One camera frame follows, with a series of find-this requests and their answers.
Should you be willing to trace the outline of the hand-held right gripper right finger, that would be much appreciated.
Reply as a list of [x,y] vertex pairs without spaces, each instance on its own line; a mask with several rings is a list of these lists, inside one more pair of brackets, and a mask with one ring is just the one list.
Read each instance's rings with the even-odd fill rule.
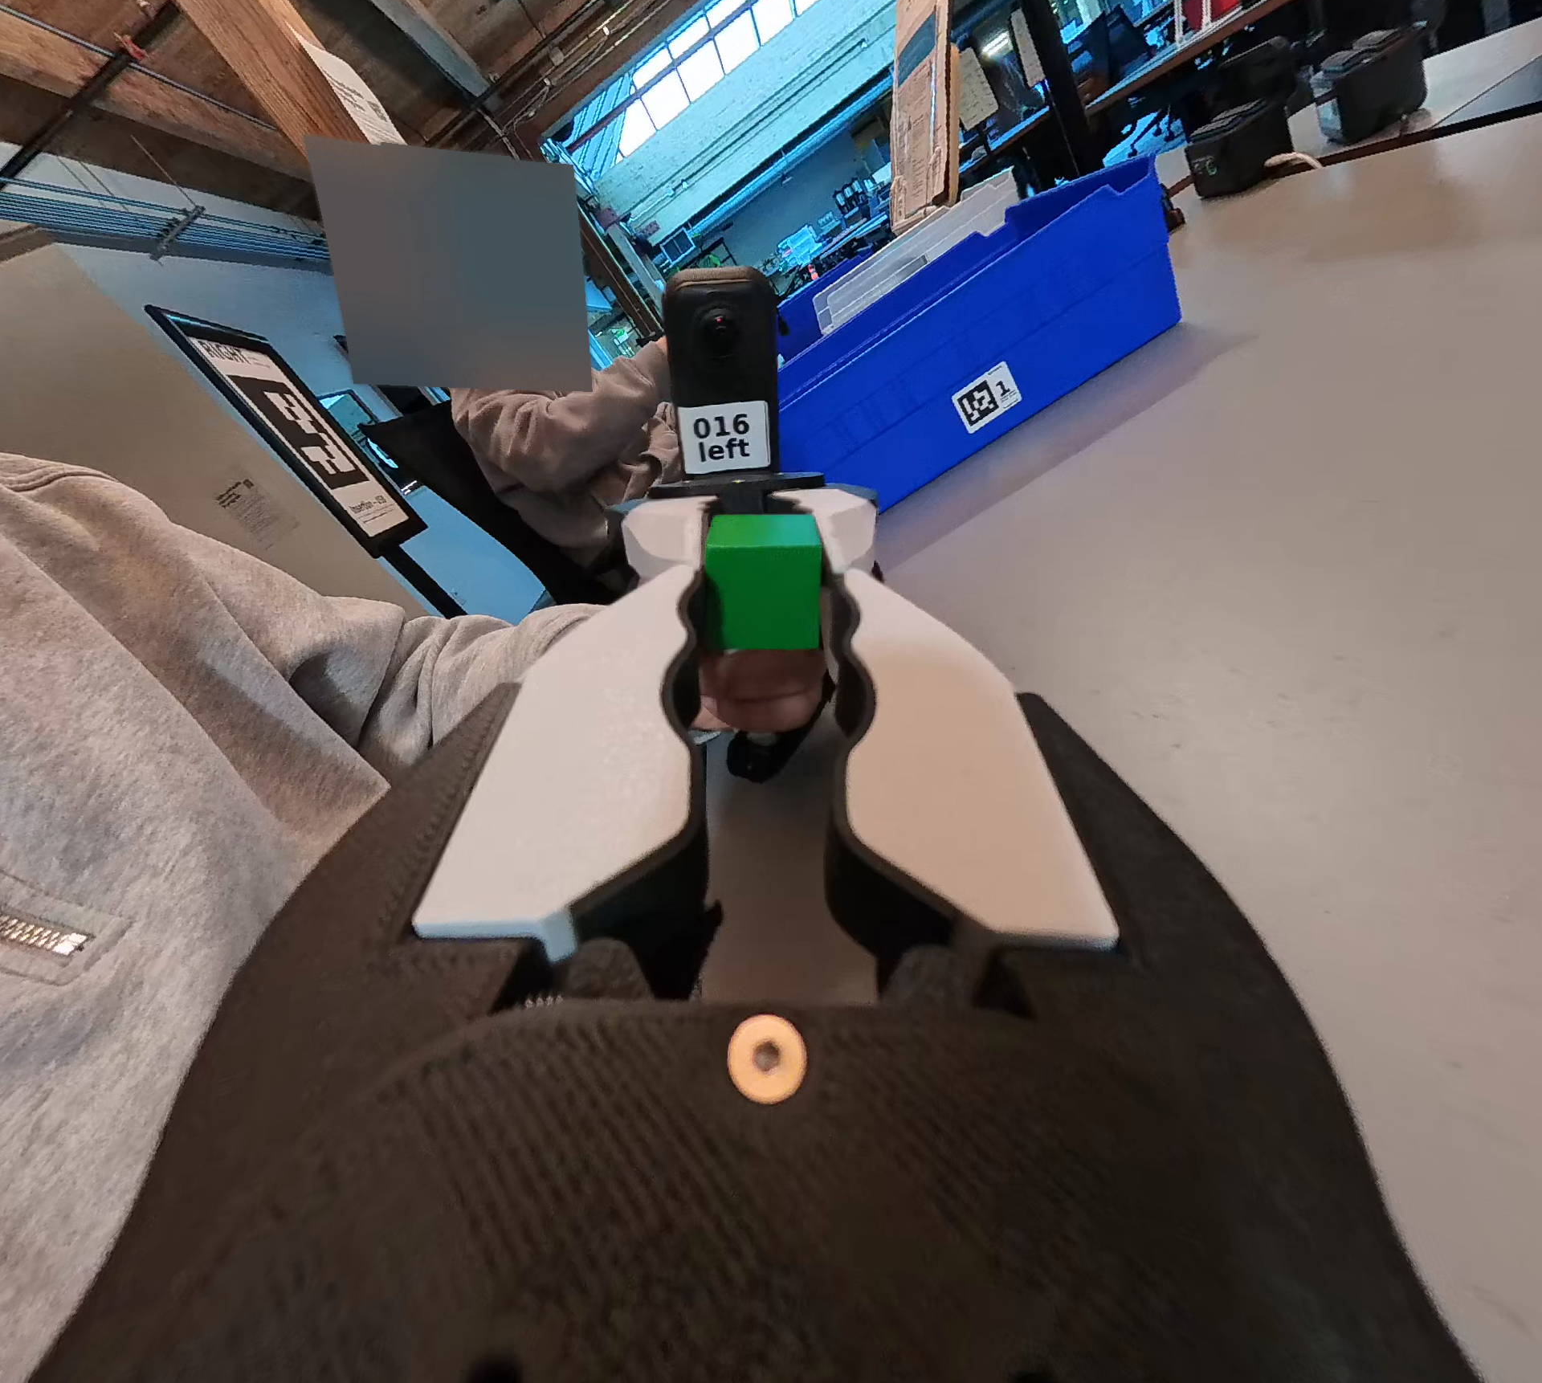
[[840,845],[988,947],[1115,949],[1120,928],[1009,677],[864,568],[832,592]]

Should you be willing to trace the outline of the clear plastic bin insert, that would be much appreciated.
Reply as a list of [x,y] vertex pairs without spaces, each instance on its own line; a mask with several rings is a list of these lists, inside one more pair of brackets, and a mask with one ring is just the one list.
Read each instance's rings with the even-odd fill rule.
[[974,184],[954,204],[929,215],[921,225],[864,258],[856,270],[840,274],[832,287],[816,290],[813,310],[819,335],[850,323],[897,286],[951,252],[970,236],[991,236],[1023,192],[1012,170],[998,172]]

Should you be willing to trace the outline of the green wooden cube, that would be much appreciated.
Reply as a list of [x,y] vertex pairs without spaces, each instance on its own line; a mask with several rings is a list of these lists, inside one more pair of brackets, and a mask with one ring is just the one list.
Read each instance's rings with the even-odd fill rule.
[[704,539],[705,644],[805,652],[823,641],[824,544],[808,512],[720,512]]

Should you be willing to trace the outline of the cardboard board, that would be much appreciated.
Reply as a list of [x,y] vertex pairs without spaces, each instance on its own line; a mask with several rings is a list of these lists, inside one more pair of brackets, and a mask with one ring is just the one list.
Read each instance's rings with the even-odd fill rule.
[[897,0],[890,220],[903,236],[958,200],[954,0]]

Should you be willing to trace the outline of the person's left hand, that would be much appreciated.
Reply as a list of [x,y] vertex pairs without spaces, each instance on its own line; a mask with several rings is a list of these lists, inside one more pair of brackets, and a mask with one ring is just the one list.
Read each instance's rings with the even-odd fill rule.
[[827,663],[821,649],[704,652],[693,727],[791,734],[818,716]]

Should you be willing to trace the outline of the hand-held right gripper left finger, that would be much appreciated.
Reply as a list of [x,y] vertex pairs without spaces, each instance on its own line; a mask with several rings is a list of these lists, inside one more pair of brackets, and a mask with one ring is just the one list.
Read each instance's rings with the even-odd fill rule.
[[530,666],[413,912],[419,938],[524,938],[564,960],[688,841],[699,769],[667,689],[699,576],[665,568]]

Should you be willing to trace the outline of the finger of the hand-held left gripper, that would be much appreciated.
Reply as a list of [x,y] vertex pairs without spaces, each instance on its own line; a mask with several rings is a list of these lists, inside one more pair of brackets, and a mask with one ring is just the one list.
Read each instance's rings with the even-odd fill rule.
[[863,491],[807,491],[805,514],[819,530],[827,571],[872,571],[877,560],[877,499]]
[[685,567],[701,573],[715,499],[638,499],[620,510],[627,565],[636,581]]

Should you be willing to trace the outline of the black office chair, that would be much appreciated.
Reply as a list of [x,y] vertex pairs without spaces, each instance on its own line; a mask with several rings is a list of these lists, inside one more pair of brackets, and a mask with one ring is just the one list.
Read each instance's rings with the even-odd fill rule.
[[436,403],[362,433],[394,462],[509,551],[540,581],[553,604],[607,605],[619,591],[582,568],[506,506],[453,422],[453,406]]

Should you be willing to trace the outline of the black framed tag poster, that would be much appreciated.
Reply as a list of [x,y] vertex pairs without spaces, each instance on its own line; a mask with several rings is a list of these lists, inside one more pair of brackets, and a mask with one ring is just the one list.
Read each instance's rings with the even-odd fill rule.
[[158,305],[145,313],[357,546],[387,563],[434,612],[463,613],[405,551],[426,530],[423,517],[270,342]]

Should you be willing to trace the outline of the white wall label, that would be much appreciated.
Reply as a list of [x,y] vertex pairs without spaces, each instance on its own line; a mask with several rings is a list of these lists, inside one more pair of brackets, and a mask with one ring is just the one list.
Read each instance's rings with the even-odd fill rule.
[[214,504],[241,531],[246,549],[267,557],[288,544],[301,528],[299,518],[259,480],[236,475],[214,491]]

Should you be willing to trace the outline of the paper sign on beam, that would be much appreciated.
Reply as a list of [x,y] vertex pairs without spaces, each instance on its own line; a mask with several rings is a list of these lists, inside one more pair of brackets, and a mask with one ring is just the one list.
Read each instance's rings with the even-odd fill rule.
[[407,144],[395,120],[366,80],[344,59],[318,43],[301,40],[301,48],[347,110],[360,136],[370,144]]

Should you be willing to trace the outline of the person's left forearm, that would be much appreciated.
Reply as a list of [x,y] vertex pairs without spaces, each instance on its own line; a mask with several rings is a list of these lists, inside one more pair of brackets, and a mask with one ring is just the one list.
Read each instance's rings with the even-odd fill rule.
[[291,687],[386,782],[395,784],[503,687],[591,621],[595,604],[517,623],[482,615],[407,618],[384,602],[336,602],[330,626],[288,673]]

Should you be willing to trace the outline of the blue plastic bin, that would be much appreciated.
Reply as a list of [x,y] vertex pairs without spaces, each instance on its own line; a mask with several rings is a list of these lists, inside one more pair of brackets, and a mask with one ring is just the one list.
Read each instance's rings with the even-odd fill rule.
[[1062,183],[787,361],[781,467],[893,507],[1181,318],[1155,159]]

